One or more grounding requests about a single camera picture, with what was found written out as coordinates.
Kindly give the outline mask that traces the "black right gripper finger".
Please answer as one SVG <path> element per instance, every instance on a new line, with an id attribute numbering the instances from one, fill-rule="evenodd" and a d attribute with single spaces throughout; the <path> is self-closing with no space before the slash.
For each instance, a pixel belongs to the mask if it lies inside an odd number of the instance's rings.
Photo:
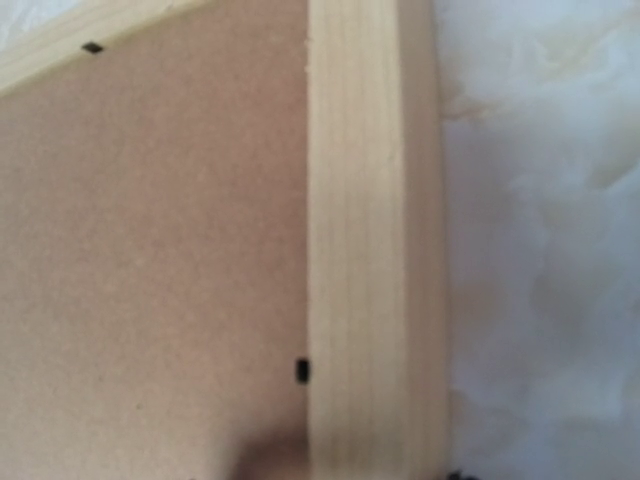
<path id="1" fill-rule="evenodd" d="M 454 472 L 450 472 L 446 476 L 446 480 L 473 480 L 473 477 L 470 475 L 464 474 L 462 471 L 454 471 Z"/>

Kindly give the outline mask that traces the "light wooden picture frame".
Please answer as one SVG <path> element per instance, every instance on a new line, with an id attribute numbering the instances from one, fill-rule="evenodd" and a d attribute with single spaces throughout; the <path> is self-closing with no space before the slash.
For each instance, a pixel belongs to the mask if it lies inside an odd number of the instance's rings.
<path id="1" fill-rule="evenodd" d="M 213 2 L 114 1 L 41 37 L 73 66 Z M 431 8 L 302 1 L 307 477 L 441 479 L 447 298 Z"/>

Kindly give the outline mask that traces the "brown hardboard backing panel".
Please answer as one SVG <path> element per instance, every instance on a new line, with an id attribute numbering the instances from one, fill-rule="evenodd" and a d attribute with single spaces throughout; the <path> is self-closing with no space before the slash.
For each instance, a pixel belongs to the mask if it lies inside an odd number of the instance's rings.
<path id="1" fill-rule="evenodd" d="M 306 18 L 223 1 L 1 102 L 1 475 L 304 479 Z"/>

